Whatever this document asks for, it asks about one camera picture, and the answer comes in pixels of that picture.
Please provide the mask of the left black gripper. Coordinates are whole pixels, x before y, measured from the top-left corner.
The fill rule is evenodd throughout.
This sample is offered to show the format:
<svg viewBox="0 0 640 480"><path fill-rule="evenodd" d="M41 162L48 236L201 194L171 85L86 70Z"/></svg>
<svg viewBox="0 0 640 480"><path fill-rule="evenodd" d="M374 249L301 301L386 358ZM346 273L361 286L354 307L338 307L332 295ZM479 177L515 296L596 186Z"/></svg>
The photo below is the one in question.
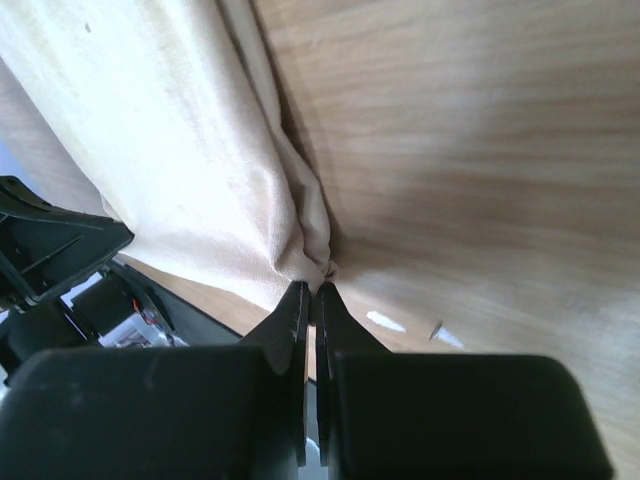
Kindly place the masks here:
<svg viewBox="0 0 640 480"><path fill-rule="evenodd" d="M30 309L83 283L134 234L122 222L55 207L1 178L1 309Z"/></svg>

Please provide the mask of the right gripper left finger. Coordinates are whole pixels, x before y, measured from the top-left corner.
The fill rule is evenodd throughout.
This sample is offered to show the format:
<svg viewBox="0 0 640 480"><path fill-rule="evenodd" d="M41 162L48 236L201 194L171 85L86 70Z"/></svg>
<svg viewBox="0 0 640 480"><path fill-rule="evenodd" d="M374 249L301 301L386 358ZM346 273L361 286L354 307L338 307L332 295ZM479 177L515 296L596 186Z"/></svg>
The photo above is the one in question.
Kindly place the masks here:
<svg viewBox="0 0 640 480"><path fill-rule="evenodd" d="M233 344L46 350L1 405L5 479L294 479L309 289Z"/></svg>

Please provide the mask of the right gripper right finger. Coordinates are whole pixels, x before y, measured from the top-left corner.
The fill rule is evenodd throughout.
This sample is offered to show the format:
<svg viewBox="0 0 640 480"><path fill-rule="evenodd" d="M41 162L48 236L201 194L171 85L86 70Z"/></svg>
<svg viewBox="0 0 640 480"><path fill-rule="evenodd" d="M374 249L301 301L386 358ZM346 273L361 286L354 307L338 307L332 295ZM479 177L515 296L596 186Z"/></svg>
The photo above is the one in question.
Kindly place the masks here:
<svg viewBox="0 0 640 480"><path fill-rule="evenodd" d="M582 390L538 355L387 349L315 298L320 459L333 479L610 479Z"/></svg>

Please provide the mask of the beige t shirt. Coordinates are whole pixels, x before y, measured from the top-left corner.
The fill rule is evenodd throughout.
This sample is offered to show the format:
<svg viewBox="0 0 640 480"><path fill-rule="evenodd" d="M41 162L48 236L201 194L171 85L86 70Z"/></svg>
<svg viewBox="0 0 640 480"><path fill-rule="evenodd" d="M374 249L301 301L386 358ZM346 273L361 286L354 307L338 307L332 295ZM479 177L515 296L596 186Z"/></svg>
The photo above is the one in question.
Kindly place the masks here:
<svg viewBox="0 0 640 480"><path fill-rule="evenodd" d="M5 1L1 57L132 231L129 257L267 309L334 275L249 2Z"/></svg>

